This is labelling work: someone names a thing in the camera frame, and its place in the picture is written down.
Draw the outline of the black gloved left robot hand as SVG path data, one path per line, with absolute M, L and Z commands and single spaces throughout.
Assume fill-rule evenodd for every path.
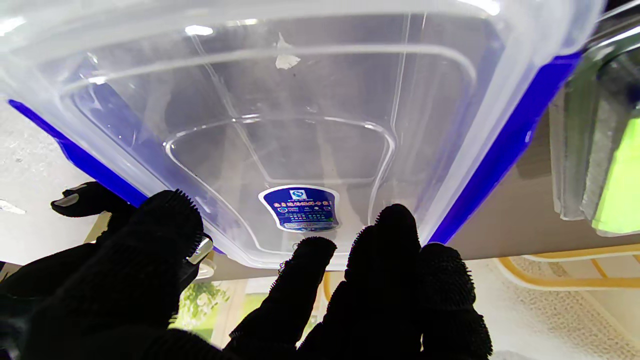
M 261 305 L 224 348 L 170 328 L 179 272 L 201 242 L 189 197 L 165 190 L 145 201 L 86 262 L 65 276 L 30 319 L 25 360 L 488 360 L 490 332 L 474 309 L 473 280 L 459 253 L 421 246 L 413 214 L 384 208 L 350 249 L 344 279 L 322 321 L 303 336 L 337 249 L 302 239 Z

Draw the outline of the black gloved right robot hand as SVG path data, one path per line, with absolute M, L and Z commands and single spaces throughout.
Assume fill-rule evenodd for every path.
M 1 282 L 1 342 L 21 360 L 217 359 L 197 335 L 170 328 L 197 275 L 189 262 L 205 235 L 180 190 L 135 207 L 98 182 L 62 192 L 68 218 L 110 213 L 95 242 L 26 264 Z

